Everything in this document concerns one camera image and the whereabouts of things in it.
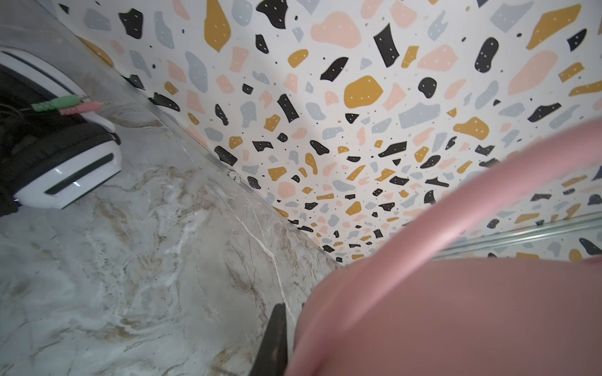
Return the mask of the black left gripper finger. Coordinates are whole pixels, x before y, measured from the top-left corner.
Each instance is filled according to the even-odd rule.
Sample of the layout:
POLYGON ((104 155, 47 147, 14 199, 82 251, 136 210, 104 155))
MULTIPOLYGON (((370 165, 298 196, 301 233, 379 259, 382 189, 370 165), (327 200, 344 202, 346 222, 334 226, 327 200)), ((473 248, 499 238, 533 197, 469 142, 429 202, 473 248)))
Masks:
POLYGON ((277 304, 271 313, 249 376, 282 376, 288 363, 287 311, 277 304))

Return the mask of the pink headphones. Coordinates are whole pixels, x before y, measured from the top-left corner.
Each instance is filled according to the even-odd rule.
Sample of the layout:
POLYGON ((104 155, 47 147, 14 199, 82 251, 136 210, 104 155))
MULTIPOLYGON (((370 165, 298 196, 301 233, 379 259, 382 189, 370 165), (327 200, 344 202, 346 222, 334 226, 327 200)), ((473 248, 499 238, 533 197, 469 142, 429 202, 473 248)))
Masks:
POLYGON ((299 318, 288 375, 599 375, 601 260, 437 261, 478 223, 601 160, 595 119, 531 145, 337 269, 299 318))

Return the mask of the white black headphones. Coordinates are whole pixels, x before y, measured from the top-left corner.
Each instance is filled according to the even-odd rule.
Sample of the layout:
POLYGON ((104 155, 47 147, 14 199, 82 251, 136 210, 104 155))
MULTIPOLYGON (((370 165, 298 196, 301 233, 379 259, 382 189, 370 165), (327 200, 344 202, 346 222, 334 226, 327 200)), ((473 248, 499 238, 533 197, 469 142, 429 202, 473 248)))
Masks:
POLYGON ((64 209, 122 170, 103 103, 52 64, 1 48, 1 214, 64 209))

